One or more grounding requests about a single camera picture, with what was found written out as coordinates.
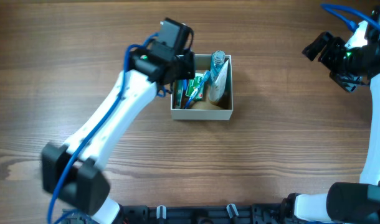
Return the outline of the white cream tube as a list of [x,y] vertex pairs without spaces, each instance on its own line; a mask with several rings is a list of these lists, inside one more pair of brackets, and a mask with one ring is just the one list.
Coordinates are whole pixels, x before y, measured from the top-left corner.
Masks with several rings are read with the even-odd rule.
[[221,63],[215,63],[213,60],[211,62],[211,84],[208,99],[214,105],[219,104],[225,92],[228,67],[228,60]]

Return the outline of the Colgate toothpaste tube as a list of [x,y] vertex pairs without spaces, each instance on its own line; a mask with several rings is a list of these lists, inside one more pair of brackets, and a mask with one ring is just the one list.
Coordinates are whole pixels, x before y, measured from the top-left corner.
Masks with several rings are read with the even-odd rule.
[[180,109],[181,108],[181,101],[183,97],[183,81],[178,80],[176,82],[176,90],[175,90],[175,100],[174,100],[174,108],[175,109]]

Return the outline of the teal mouthwash bottle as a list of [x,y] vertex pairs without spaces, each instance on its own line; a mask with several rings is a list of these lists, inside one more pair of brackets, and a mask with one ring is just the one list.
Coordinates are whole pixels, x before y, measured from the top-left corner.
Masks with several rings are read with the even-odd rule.
[[221,63],[221,62],[227,61],[225,53],[221,50],[218,50],[212,54],[211,61],[212,60],[215,63]]

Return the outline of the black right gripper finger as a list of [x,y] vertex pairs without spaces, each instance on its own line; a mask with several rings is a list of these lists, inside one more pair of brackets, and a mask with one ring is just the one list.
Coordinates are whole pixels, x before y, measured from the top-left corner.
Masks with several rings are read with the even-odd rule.
[[330,78],[339,85],[344,91],[352,93],[358,86],[364,86],[362,77],[354,75],[340,75],[337,73],[330,73]]
[[302,50],[302,54],[313,61],[322,50],[330,44],[334,36],[329,32],[322,32],[310,45]]

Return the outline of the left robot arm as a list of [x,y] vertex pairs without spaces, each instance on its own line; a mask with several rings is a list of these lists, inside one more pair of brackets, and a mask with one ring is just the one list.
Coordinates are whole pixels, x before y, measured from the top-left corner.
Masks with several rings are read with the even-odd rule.
[[123,221],[122,206],[111,199],[103,170],[112,150],[137,115],[165,85],[195,75],[191,49],[133,44],[125,53],[115,86],[90,119],[63,145],[48,143],[41,152],[42,186],[52,195],[46,222],[53,223],[58,199],[98,223]]

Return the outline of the blue disposable razor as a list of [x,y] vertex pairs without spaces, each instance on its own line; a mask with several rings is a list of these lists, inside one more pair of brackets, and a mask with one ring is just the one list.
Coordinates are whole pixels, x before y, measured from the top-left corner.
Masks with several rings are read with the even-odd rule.
[[188,80],[182,80],[183,92],[185,93],[188,88]]

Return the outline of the green Dettol soap bar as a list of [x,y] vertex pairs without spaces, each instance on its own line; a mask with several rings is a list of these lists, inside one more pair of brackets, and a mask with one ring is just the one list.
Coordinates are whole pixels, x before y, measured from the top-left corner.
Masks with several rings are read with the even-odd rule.
[[196,73],[195,77],[191,80],[188,80],[188,87],[185,95],[190,98],[195,90],[197,93],[192,98],[195,101],[199,101],[203,99],[204,96],[204,84],[202,83],[204,78],[203,73]]

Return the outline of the blue white toothbrush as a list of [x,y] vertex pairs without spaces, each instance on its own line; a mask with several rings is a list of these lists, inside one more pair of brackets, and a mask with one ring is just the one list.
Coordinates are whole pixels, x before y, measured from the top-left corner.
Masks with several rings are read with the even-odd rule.
[[[209,79],[211,73],[210,73],[209,70],[206,70],[203,74],[204,74],[204,78],[203,78],[202,83],[205,84],[205,83],[208,81],[208,79]],[[190,105],[191,102],[193,101],[192,98],[194,97],[194,95],[195,95],[196,93],[197,93],[197,90],[195,90],[195,91],[193,92],[192,96],[191,96],[190,98],[188,98],[187,102],[185,103],[185,105],[184,105],[184,107],[183,107],[184,109],[188,109],[188,108],[189,108],[189,105]]]

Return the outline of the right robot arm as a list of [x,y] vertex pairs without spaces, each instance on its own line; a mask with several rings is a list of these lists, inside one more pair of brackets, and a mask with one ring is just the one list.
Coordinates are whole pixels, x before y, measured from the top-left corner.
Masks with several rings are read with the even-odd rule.
[[366,162],[357,183],[336,182],[325,194],[297,195],[292,213],[298,220],[380,223],[380,38],[369,42],[353,36],[349,42],[350,47],[342,38],[323,32],[302,53],[309,60],[317,58],[348,92],[368,78],[373,113]]

